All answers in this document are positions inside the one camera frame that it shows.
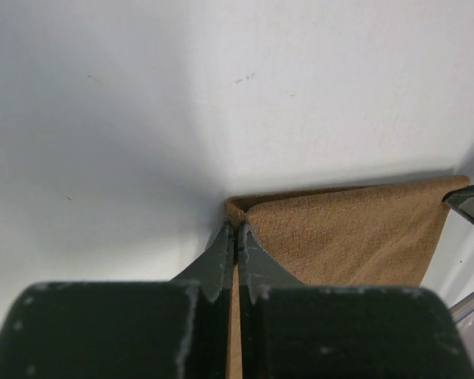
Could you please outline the brown cloth napkin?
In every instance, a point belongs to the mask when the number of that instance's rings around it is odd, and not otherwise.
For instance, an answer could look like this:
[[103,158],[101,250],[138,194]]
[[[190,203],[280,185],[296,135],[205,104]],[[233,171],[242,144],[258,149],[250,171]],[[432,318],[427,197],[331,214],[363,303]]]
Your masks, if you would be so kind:
[[265,250],[313,285],[421,283],[464,175],[419,182],[234,197],[235,226],[249,223]]

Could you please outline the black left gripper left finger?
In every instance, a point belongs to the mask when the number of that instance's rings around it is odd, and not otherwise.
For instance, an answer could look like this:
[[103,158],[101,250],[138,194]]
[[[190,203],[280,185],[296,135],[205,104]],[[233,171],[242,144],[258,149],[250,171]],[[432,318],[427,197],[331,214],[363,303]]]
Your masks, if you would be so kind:
[[0,378],[224,378],[234,230],[162,282],[44,282],[0,329]]

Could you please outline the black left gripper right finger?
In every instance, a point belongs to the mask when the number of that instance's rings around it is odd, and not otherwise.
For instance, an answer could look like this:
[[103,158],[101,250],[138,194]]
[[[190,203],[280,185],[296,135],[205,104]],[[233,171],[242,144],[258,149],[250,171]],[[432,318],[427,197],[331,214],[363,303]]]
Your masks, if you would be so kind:
[[474,378],[450,312],[421,287],[309,286],[238,233],[245,378]]

